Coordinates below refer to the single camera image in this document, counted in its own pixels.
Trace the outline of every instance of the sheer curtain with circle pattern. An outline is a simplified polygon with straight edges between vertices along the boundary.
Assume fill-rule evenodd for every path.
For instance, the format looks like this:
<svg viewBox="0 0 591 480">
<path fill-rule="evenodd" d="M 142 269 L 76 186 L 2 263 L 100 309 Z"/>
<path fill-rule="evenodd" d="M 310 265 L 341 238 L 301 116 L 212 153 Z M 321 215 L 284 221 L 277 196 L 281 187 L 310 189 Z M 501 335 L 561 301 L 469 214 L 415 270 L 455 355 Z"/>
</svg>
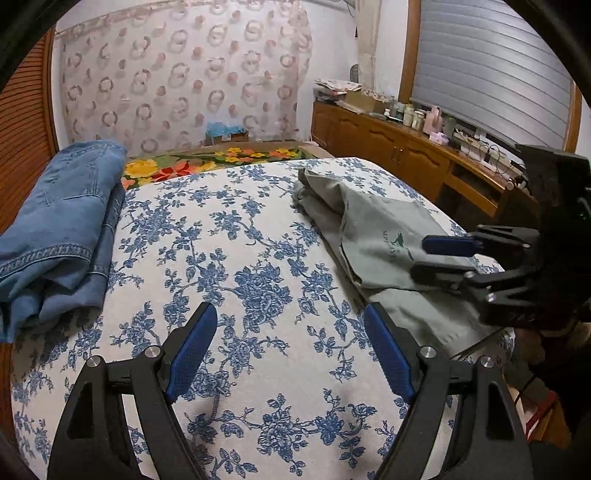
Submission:
<svg viewBox="0 0 591 480">
<path fill-rule="evenodd" d="M 157 2 L 60 36 L 72 142 L 113 138 L 150 155 L 198 146 L 209 122 L 297 137 L 312 48 L 300 0 Z"/>
</svg>

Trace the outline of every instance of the window blind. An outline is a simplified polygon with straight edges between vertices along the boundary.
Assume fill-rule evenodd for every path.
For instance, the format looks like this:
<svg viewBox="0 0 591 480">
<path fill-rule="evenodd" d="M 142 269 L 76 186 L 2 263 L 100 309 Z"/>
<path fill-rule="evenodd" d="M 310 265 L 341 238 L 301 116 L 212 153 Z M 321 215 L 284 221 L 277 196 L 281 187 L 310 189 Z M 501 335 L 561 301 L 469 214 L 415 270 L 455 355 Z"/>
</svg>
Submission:
<svg viewBox="0 0 591 480">
<path fill-rule="evenodd" d="M 562 148 L 570 76 L 503 0 L 422 0 L 412 100 L 510 144 Z"/>
</svg>

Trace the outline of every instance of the wooden window frame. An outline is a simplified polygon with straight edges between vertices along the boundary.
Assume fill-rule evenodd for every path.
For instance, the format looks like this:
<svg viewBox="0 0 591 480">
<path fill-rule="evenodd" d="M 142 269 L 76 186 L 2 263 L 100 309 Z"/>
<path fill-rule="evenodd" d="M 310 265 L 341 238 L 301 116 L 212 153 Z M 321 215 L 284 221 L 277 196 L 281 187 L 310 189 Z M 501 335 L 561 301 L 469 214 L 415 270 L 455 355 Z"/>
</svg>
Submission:
<svg viewBox="0 0 591 480">
<path fill-rule="evenodd" d="M 408 19 L 406 48 L 404 51 L 404 63 L 402 64 L 402 76 L 398 101 L 409 103 L 413 95 L 414 77 L 417 72 L 418 41 L 421 33 L 421 0 L 408 0 Z M 581 125 L 582 95 L 575 82 L 570 88 L 569 120 L 564 135 L 563 150 L 574 153 L 579 141 L 579 129 Z"/>
</svg>

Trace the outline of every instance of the jar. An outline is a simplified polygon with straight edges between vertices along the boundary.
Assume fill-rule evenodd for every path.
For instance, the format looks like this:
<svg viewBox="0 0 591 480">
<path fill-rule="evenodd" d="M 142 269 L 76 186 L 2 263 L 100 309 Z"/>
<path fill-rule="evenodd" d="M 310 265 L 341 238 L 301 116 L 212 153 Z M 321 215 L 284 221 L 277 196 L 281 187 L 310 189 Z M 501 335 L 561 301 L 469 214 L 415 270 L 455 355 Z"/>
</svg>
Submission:
<svg viewBox="0 0 591 480">
<path fill-rule="evenodd" d="M 404 109 L 404 119 L 402 123 L 406 127 L 411 127 L 413 125 L 413 115 L 414 115 L 414 108 L 412 105 L 407 105 Z"/>
<path fill-rule="evenodd" d="M 422 131 L 425 126 L 425 113 L 421 110 L 415 110 L 413 116 L 413 130 Z"/>
<path fill-rule="evenodd" d="M 404 120 L 404 104 L 399 103 L 396 107 L 396 120 L 400 120 L 401 122 Z"/>
<path fill-rule="evenodd" d="M 447 138 L 452 138 L 453 133 L 455 132 L 457 127 L 457 120 L 452 116 L 448 116 L 443 121 L 443 133 L 446 134 Z"/>
</svg>

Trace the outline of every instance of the wooden slatted door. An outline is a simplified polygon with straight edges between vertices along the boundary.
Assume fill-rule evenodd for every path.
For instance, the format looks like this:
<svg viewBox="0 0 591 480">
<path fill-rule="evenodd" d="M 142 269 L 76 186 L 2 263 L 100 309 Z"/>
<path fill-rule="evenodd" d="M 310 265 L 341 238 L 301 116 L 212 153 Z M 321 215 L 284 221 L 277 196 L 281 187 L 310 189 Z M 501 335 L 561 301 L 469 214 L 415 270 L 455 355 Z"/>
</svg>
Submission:
<svg viewBox="0 0 591 480">
<path fill-rule="evenodd" d="M 51 107 L 53 29 L 33 47 L 0 92 L 0 234 L 56 154 Z M 11 346 L 0 344 L 0 428 L 14 442 Z"/>
</svg>

